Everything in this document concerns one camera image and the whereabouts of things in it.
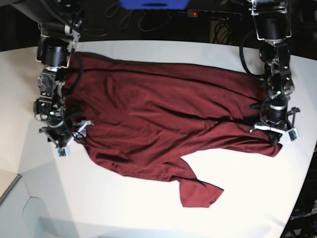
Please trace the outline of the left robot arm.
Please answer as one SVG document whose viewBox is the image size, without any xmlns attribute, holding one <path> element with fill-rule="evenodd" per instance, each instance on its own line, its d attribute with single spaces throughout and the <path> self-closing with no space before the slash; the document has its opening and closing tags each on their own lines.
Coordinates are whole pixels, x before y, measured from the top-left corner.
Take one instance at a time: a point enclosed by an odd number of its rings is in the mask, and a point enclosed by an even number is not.
<svg viewBox="0 0 317 238">
<path fill-rule="evenodd" d="M 290 95 L 295 86 L 290 70 L 290 52 L 286 40 L 292 36 L 288 17 L 287 0 L 251 0 L 249 11 L 253 17 L 255 29 L 248 32 L 239 47 L 239 56 L 245 72 L 253 79 L 260 80 L 266 89 L 266 97 L 260 103 L 250 105 L 260 113 L 260 120 L 250 132 L 261 130 L 268 135 L 272 145 L 279 142 L 291 143 L 299 138 L 295 117 L 300 109 L 288 109 Z M 256 35 L 263 42 L 260 47 L 260 59 L 264 63 L 263 74 L 253 74 L 247 67 L 244 57 L 244 44 Z"/>
</svg>

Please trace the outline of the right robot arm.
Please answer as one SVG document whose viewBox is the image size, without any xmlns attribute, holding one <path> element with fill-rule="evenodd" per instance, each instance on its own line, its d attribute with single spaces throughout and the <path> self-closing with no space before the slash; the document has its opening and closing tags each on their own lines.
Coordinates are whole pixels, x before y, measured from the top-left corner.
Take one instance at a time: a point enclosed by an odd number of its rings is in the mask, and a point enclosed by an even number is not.
<svg viewBox="0 0 317 238">
<path fill-rule="evenodd" d="M 35 21 L 41 32 L 36 61 L 44 69 L 37 86 L 39 97 L 33 104 L 34 116 L 45 124 L 44 133 L 58 151 L 72 140 L 85 141 L 81 134 L 87 121 L 73 123 L 66 116 L 65 98 L 71 96 L 83 73 L 75 48 L 83 31 L 83 11 L 77 0 L 19 0 L 12 6 Z"/>
</svg>

